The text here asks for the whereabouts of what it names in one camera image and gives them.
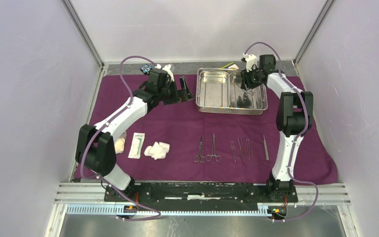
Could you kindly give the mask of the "metal mesh instrument tray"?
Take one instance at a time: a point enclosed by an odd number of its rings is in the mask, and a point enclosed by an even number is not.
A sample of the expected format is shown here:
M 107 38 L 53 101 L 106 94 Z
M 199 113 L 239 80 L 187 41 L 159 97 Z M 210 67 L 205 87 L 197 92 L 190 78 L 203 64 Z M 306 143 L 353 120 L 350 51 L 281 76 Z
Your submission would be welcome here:
M 220 69 L 220 68 L 215 68 L 215 69 L 224 70 L 224 71 L 228 72 L 229 74 L 233 73 L 233 72 L 240 73 L 239 70 L 229 70 L 229 69 Z M 200 112 L 203 112 L 203 113 L 233 114 L 233 115 L 261 115 L 263 113 L 263 111 L 267 110 L 267 108 L 268 108 L 266 87 L 265 87 L 265 102 L 263 102 L 263 105 L 265 106 L 265 108 L 261 109 L 261 110 L 236 109 L 236 108 L 232 108 L 230 105 L 228 107 L 224 107 L 224 108 L 201 108 L 198 105 L 197 106 L 198 106 L 198 110 Z

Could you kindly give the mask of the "white gauze wad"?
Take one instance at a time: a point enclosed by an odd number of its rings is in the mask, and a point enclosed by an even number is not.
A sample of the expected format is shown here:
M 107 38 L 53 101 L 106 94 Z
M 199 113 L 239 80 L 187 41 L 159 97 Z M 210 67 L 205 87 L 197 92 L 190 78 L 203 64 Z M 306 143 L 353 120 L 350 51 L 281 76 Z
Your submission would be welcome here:
M 155 142 L 152 146 L 147 146 L 144 155 L 153 158 L 154 160 L 157 159 L 164 159 L 166 158 L 167 153 L 170 150 L 170 145 L 163 142 Z

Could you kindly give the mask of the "steel surgical scissors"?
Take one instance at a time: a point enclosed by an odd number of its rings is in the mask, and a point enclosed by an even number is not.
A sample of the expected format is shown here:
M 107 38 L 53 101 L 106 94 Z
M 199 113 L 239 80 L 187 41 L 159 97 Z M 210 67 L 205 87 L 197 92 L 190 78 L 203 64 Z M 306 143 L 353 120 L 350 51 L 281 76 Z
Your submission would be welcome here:
M 200 137 L 198 154 L 194 157 L 194 162 L 199 162 L 199 163 L 206 162 L 206 158 L 202 152 L 203 152 L 203 137 Z

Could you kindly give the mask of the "steel hemostat clamp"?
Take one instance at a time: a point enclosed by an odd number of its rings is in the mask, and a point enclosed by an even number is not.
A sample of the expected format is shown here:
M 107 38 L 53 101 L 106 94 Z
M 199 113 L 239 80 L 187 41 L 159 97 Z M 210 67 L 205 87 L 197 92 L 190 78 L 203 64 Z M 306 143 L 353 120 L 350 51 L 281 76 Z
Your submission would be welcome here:
M 242 84 L 235 83 L 235 85 L 237 85 L 240 88 L 240 90 L 243 92 L 243 97 L 248 97 L 248 96 L 254 96 L 255 95 L 255 93 L 251 89 L 244 89 L 242 87 Z
M 220 162 L 222 160 L 221 156 L 217 154 L 217 151 L 216 151 L 216 137 L 215 137 L 215 134 L 213 134 L 213 141 L 212 141 L 212 152 L 211 154 L 208 154 L 206 156 L 206 160 L 207 161 L 212 161 L 212 160 L 215 160 L 216 162 Z

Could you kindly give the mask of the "thin curved steel tweezers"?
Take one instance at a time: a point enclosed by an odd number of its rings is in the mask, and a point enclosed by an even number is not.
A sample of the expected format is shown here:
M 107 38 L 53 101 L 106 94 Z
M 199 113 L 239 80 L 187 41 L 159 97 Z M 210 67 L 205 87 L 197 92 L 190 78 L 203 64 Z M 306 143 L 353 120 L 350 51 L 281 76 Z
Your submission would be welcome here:
M 247 153 L 248 153 L 248 160 L 251 159 L 251 151 L 250 151 L 250 140 L 246 139 L 246 147 L 247 147 Z

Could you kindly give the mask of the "steel needle holder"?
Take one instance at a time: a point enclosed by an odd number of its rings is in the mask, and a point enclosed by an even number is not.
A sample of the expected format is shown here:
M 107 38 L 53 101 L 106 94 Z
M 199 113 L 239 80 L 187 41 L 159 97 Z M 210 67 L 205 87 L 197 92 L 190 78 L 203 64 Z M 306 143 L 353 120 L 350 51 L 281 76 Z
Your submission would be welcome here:
M 239 148 L 240 148 L 240 152 L 241 152 L 241 159 L 244 162 L 245 159 L 244 159 L 243 139 L 240 136 L 237 136 L 237 139 L 238 139 Z

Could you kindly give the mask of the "suture packet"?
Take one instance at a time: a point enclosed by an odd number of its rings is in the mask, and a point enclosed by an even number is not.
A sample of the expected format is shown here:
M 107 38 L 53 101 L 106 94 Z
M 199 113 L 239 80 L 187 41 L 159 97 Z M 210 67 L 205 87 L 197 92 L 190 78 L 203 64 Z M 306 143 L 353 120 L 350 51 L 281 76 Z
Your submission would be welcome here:
M 145 139 L 144 133 L 133 134 L 128 158 L 139 159 L 141 157 L 141 150 L 144 143 L 144 139 Z

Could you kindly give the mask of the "steel forceps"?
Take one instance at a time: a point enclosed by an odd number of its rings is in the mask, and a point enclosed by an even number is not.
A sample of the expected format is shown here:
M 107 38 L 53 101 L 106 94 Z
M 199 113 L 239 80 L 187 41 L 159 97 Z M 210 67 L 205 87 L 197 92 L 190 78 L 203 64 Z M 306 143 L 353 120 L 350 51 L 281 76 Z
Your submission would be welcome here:
M 263 143 L 264 143 L 265 159 L 268 161 L 269 160 L 269 154 L 268 154 L 267 142 L 266 142 L 265 135 L 263 135 Z

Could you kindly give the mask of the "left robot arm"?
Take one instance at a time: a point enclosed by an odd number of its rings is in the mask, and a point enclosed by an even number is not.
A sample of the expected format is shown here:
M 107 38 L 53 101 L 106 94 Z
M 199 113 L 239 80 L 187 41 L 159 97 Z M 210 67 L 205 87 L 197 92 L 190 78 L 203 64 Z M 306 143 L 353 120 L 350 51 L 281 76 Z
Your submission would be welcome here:
M 87 168 L 101 175 L 112 186 L 123 201 L 135 196 L 133 178 L 116 163 L 114 144 L 120 136 L 137 120 L 144 117 L 160 103 L 171 105 L 194 98 L 188 88 L 186 78 L 179 81 L 163 67 L 148 72 L 148 80 L 133 91 L 126 102 L 104 120 L 95 125 L 83 125 L 78 134 L 75 160 L 80 168 Z

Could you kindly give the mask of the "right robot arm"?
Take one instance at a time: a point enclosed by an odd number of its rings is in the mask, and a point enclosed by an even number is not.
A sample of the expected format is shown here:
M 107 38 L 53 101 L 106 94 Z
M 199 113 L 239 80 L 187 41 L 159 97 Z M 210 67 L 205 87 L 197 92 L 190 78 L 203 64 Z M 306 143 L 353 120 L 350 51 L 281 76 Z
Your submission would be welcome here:
M 279 201 L 294 192 L 294 165 L 304 135 L 311 128 L 308 110 L 313 108 L 313 94 L 294 86 L 276 69 L 272 54 L 259 57 L 244 53 L 241 71 L 242 89 L 266 86 L 279 98 L 276 126 L 280 132 L 277 158 L 266 182 L 265 195 L 271 201 Z

